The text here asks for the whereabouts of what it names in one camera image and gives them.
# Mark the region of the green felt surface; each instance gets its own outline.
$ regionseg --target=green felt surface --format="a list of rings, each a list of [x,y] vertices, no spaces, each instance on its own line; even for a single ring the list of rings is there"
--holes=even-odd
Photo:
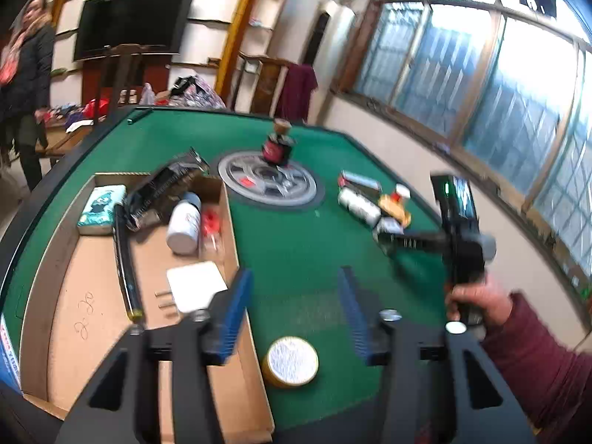
[[[14,348],[20,345],[27,297],[45,247],[95,172],[151,172],[190,146],[211,161],[233,149],[259,149],[270,130],[268,121],[182,111],[155,111],[133,126],[117,126],[63,185],[17,264],[3,309]],[[326,187],[322,204],[282,212],[231,200],[239,260],[255,274],[249,315],[259,358],[286,335],[307,339],[319,353],[320,369],[312,383],[296,390],[268,387],[278,429],[334,414],[378,388],[380,370],[363,366],[353,352],[336,292],[339,266],[351,265],[363,286],[378,291],[385,307],[406,318],[426,324],[445,319],[441,260],[420,252],[387,258],[371,231],[337,203],[341,169],[378,179],[386,191],[396,182],[341,135],[296,127],[292,136],[297,140],[292,158],[313,170]],[[412,229],[437,228],[413,201],[408,210]]]

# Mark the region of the wooden chair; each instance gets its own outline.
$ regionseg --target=wooden chair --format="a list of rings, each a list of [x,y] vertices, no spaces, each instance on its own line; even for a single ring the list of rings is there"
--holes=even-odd
[[[239,53],[239,57],[242,59],[242,63],[235,90],[230,100],[230,109],[235,110],[247,63],[259,63],[261,64],[261,71],[251,100],[250,112],[252,114],[269,115],[273,107],[273,98],[278,89],[282,68],[289,66],[292,62],[282,58],[269,58],[265,55],[253,56],[244,53]]]
[[[119,104],[121,91],[124,88],[126,89],[124,105],[127,105],[130,102],[132,81],[146,49],[147,47],[136,44],[123,44],[117,45],[114,48],[105,49],[105,58],[102,62],[101,76],[99,78],[97,95],[95,97],[94,125],[98,124],[99,121],[99,105],[102,93],[101,90],[105,86],[105,79],[111,64],[111,58],[117,57],[118,60],[117,69],[115,70],[115,81],[113,82],[109,108],[107,110],[107,116],[111,115],[116,110]]]

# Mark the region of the television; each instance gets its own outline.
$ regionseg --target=television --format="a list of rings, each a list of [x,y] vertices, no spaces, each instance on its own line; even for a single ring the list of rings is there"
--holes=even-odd
[[[103,56],[105,47],[147,46],[146,53],[179,53],[192,0],[87,0],[74,60]]]

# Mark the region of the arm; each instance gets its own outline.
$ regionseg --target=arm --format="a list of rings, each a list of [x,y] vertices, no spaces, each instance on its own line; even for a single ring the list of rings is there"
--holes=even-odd
[[[522,409],[536,427],[570,416],[592,387],[592,356],[560,346],[524,296],[511,296],[488,276],[485,283],[456,286],[447,297],[449,317],[458,318],[454,302],[484,311],[487,336],[482,345]],[[592,402],[585,402],[592,407]]]
[[[49,108],[49,88],[51,62],[53,60],[53,46],[56,34],[51,25],[39,30],[37,41],[37,81],[36,81],[36,109]]]

